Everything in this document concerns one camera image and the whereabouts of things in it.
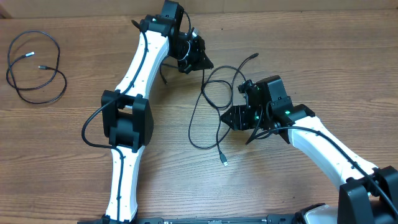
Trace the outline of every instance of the beige wall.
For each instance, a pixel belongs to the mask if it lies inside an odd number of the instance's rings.
[[[398,0],[176,0],[189,13],[396,9]],[[157,14],[164,0],[2,0],[11,18]]]

